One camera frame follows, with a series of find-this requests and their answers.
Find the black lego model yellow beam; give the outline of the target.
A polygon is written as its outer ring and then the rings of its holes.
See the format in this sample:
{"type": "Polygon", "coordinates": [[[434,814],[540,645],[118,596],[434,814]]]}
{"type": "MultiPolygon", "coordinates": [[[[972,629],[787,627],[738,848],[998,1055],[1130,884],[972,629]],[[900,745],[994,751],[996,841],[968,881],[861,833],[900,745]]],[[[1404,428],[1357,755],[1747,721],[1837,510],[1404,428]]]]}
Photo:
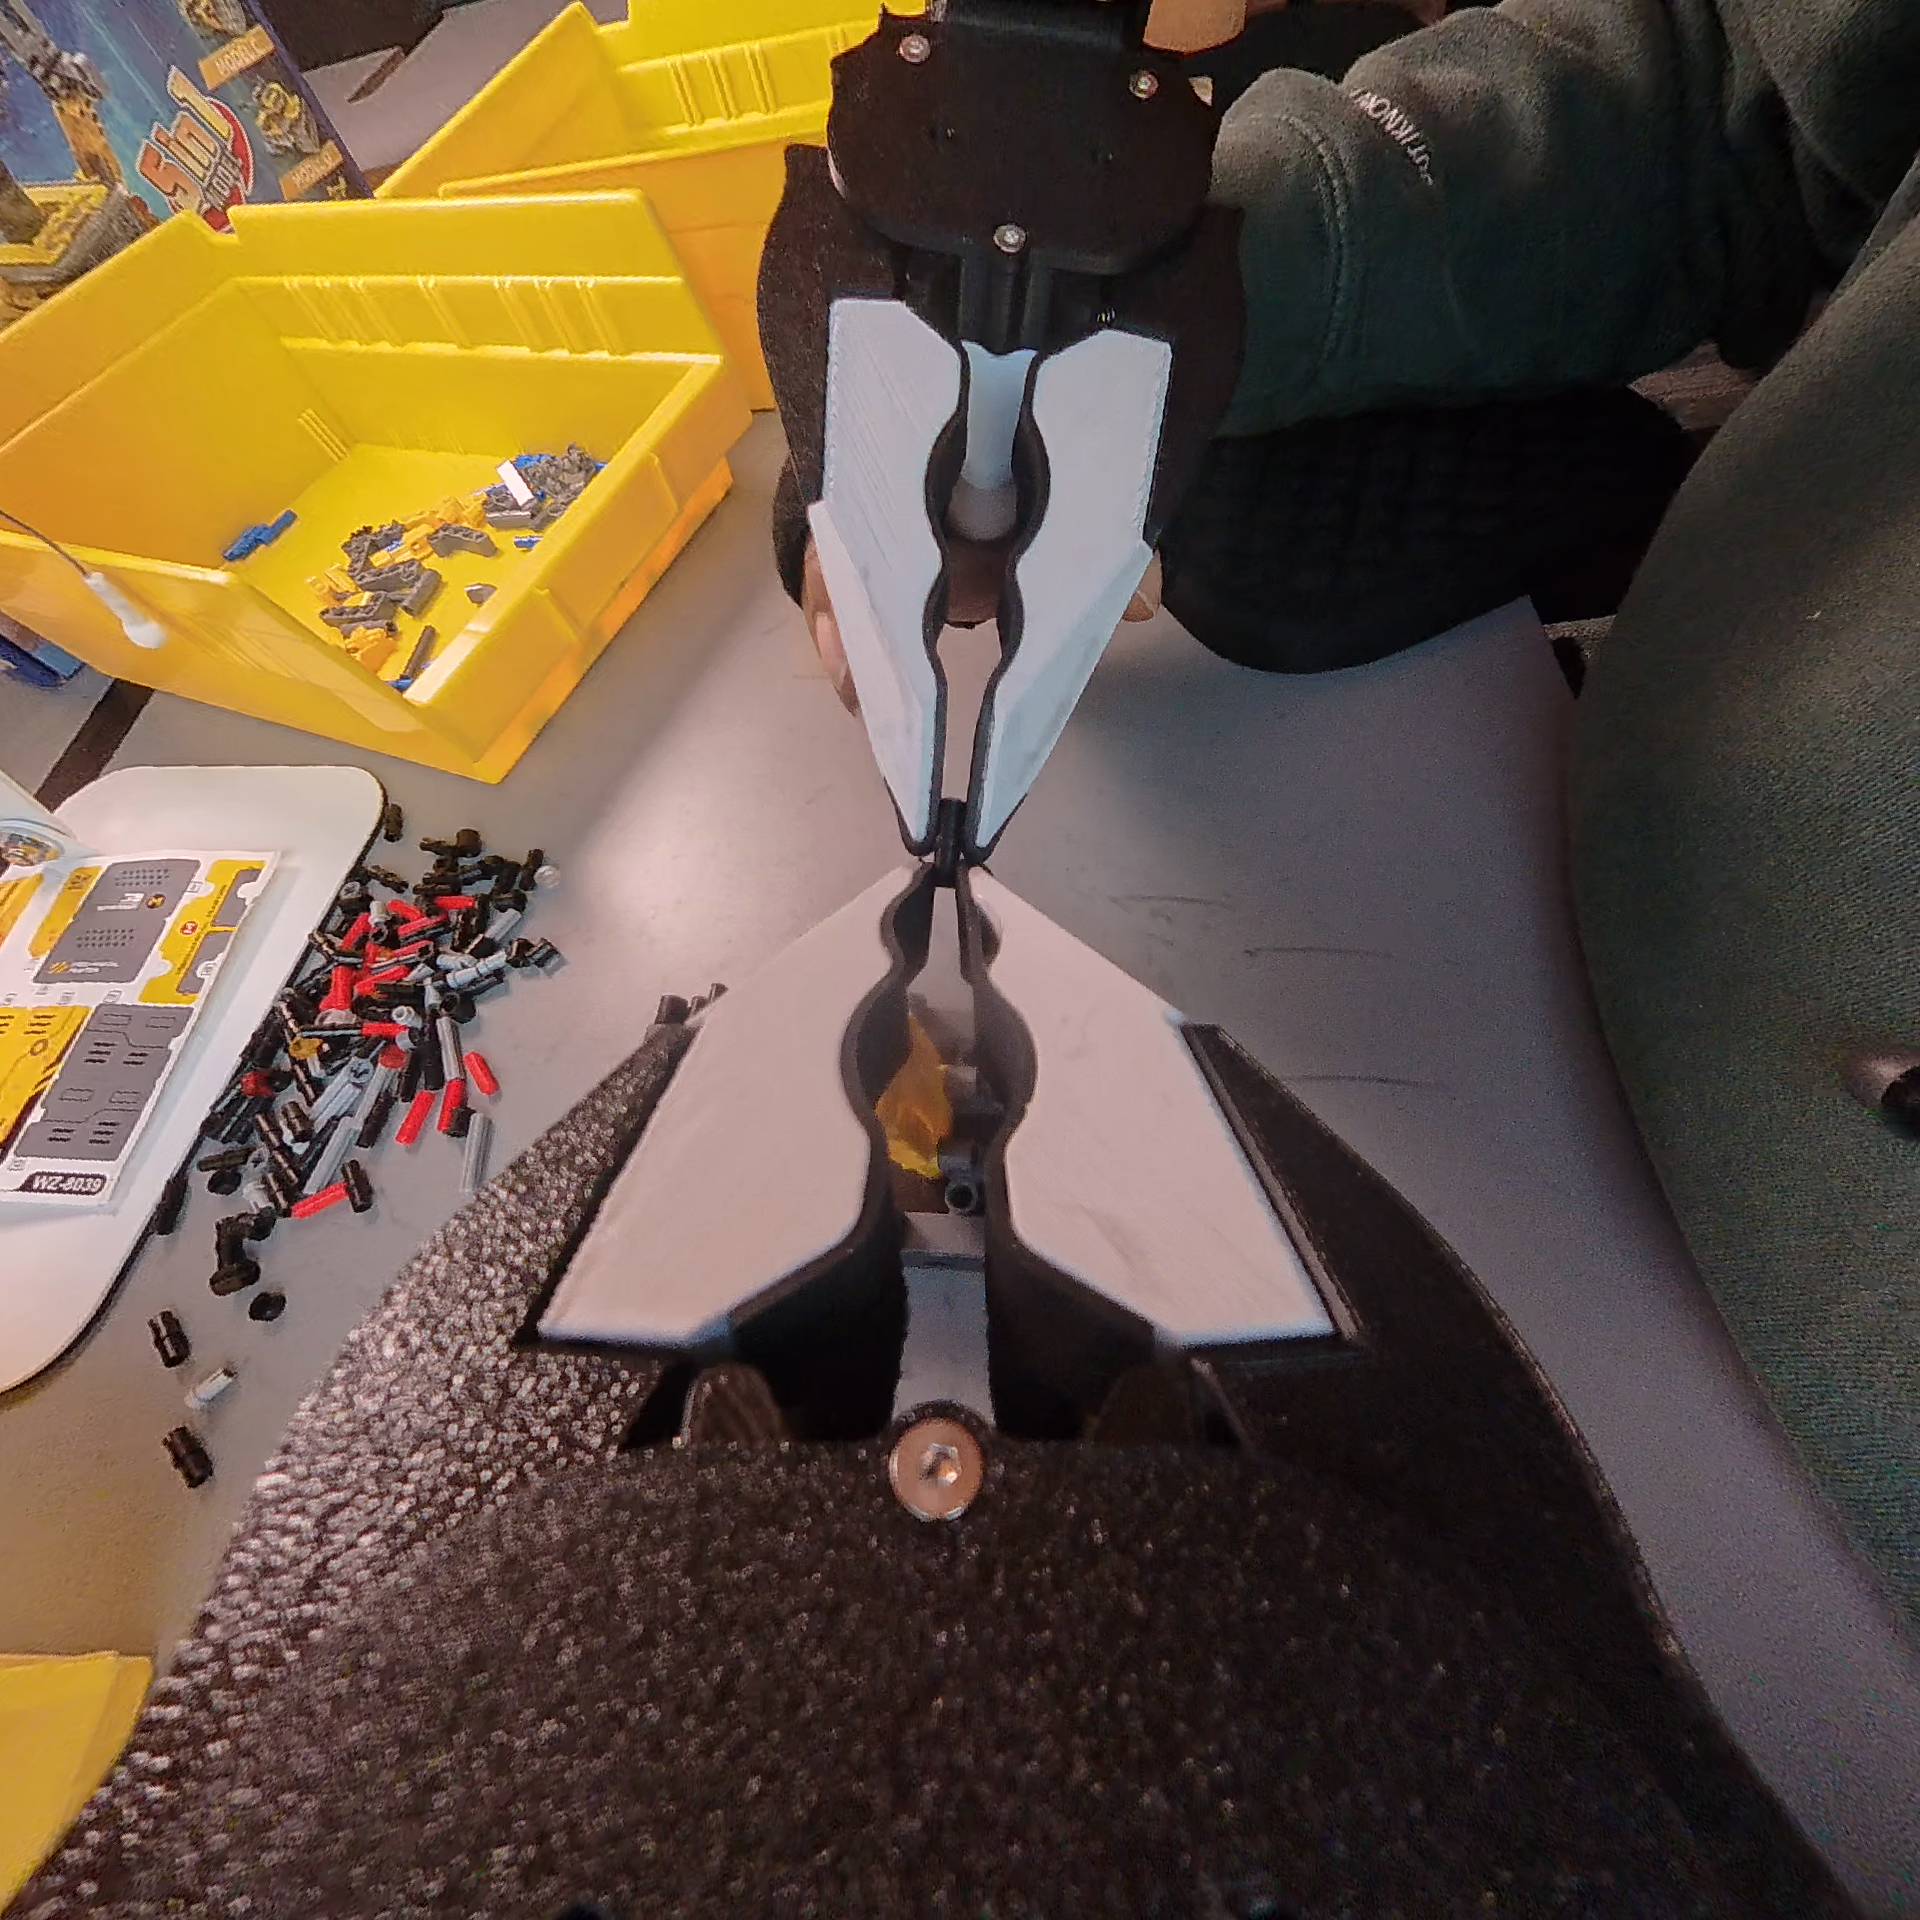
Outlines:
{"type": "Polygon", "coordinates": [[[905,1213],[980,1215],[1003,1100],[956,1013],[914,992],[905,1036],[907,1054],[874,1109],[894,1198],[905,1213]]]}

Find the colourful lego set box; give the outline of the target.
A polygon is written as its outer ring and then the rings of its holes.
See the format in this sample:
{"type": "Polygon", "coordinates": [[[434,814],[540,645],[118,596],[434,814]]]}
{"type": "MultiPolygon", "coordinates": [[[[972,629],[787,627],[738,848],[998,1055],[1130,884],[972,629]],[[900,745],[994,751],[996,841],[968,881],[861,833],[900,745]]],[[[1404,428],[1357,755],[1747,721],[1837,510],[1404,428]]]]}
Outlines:
{"type": "Polygon", "coordinates": [[[2,325],[179,212],[363,198],[254,3],[5,3],[2,325]]]}

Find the person's right forearm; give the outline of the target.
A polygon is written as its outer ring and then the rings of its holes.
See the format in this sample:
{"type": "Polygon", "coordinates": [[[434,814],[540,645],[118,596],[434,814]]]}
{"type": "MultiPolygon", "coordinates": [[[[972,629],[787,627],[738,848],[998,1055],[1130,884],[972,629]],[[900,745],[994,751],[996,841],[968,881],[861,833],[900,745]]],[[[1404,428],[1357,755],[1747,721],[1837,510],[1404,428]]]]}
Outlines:
{"type": "Polygon", "coordinates": [[[1773,365],[1917,140],[1915,3],[1469,7],[1226,112],[1245,342],[1226,436],[1773,365]]]}

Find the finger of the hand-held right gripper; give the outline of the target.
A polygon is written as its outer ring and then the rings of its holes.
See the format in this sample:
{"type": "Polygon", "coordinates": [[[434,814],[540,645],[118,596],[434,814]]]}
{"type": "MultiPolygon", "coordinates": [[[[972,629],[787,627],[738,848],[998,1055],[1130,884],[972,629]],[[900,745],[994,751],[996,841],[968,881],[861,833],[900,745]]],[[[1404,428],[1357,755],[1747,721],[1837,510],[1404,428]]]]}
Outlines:
{"type": "Polygon", "coordinates": [[[891,297],[827,318],[824,491],[809,510],[861,721],[902,841],[930,848],[945,761],[934,657],[945,516],[968,456],[972,344],[891,297]]]}
{"type": "Polygon", "coordinates": [[[1042,486],[977,721],[972,856],[993,853],[1024,803],[1146,575],[1171,361],[1166,340],[1104,327],[1029,379],[1019,425],[1037,440],[1042,486]]]}

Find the white stand base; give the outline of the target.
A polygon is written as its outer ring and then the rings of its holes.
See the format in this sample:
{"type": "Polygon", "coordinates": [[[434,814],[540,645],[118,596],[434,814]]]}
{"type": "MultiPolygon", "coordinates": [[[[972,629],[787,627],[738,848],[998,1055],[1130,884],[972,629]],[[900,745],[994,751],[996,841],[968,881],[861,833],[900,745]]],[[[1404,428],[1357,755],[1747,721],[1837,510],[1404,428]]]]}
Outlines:
{"type": "Polygon", "coordinates": [[[182,1062],[161,1092],[110,1205],[2,1206],[2,1388],[34,1381],[84,1333],[150,1224],[242,1045],[365,853],[387,795],[355,766],[136,766],[88,783],[56,816],[110,856],[157,848],[274,853],[182,1062]]]}

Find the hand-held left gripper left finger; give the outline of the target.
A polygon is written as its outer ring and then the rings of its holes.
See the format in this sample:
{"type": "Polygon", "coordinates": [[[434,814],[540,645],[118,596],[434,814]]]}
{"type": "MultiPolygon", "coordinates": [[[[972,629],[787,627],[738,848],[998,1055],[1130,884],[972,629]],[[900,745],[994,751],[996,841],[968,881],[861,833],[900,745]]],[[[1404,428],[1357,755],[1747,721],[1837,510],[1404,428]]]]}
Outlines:
{"type": "Polygon", "coordinates": [[[540,1336],[744,1353],[773,1317],[868,1309],[899,1206],[876,1100],[905,1055],[933,871],[894,871],[692,1022],[546,1299],[540,1336]]]}

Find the person's right hand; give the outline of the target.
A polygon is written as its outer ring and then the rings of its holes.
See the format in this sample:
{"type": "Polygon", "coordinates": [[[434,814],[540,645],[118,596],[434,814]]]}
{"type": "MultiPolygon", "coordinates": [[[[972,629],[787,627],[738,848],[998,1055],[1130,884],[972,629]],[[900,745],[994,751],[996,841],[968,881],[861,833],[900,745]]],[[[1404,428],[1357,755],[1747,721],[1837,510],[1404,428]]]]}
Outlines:
{"type": "MultiPolygon", "coordinates": [[[[947,627],[970,631],[982,622],[996,620],[1001,573],[1011,557],[1009,542],[977,544],[957,542],[949,551],[949,599],[947,627]]],[[[1146,622],[1161,611],[1164,599],[1164,567],[1161,555],[1154,552],[1147,563],[1141,583],[1122,612],[1124,622],[1146,622]]],[[[853,686],[845,645],[840,631],[836,612],[826,584],[816,542],[808,542],[803,567],[803,599],[800,608],[812,635],[813,648],[824,670],[840,697],[850,711],[860,712],[857,689],[853,686]]]]}

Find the pile of loose lego pieces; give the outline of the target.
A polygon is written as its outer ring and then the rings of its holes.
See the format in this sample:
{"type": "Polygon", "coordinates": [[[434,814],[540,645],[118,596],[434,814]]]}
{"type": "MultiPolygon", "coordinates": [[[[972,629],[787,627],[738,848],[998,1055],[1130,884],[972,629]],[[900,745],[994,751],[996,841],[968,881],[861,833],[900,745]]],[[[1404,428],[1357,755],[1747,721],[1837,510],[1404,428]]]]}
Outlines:
{"type": "Polygon", "coordinates": [[[155,1239],[194,1193],[219,1203],[209,1294],[233,1324],[286,1311],[261,1269],[274,1239],[372,1213],[378,1175],[420,1142],[458,1149],[462,1195],[489,1173],[498,1081],[473,1022],[561,966],[526,928],[561,872],[542,848],[491,848],[476,827],[419,848],[414,878],[369,856],[349,869],[150,1215],[155,1239]]]}

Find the sticker sheet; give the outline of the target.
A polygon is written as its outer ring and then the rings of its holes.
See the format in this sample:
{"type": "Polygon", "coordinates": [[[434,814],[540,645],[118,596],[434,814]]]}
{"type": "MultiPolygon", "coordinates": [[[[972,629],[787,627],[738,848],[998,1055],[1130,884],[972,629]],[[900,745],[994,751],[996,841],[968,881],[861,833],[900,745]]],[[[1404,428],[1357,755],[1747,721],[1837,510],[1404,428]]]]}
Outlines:
{"type": "Polygon", "coordinates": [[[161,851],[5,878],[5,1205],[107,1205],[276,863],[161,851]]]}

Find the yellow storage bin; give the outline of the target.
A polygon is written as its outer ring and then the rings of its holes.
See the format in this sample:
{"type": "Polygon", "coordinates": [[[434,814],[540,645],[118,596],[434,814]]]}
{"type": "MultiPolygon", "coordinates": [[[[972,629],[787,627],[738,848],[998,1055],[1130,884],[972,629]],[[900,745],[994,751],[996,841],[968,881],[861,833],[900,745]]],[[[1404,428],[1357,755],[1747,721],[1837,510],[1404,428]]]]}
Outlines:
{"type": "Polygon", "coordinates": [[[168,631],[141,651],[5,526],[2,603],[106,673],[496,781],[730,488],[750,404],[638,195],[180,215],[2,340],[2,505],[168,631]],[[236,567],[355,447],[604,471],[401,693],[236,567]]]}
{"type": "Polygon", "coordinates": [[[642,191],[765,412],[756,273],[784,148],[826,141],[833,59],[877,15],[881,3],[632,3],[600,27],[573,4],[378,195],[642,191]]]}
{"type": "Polygon", "coordinates": [[[104,1784],[150,1683],[112,1649],[2,1656],[2,1904],[104,1784]]]}

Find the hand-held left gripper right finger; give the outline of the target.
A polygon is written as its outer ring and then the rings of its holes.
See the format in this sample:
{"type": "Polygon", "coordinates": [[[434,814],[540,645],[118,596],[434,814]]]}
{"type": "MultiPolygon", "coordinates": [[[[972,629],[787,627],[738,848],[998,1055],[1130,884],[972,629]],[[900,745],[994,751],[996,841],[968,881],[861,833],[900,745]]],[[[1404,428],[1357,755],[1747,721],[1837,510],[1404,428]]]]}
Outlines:
{"type": "Polygon", "coordinates": [[[1184,1016],[994,876],[968,904],[1016,1246],[1177,1348],[1331,1335],[1184,1016]]]}

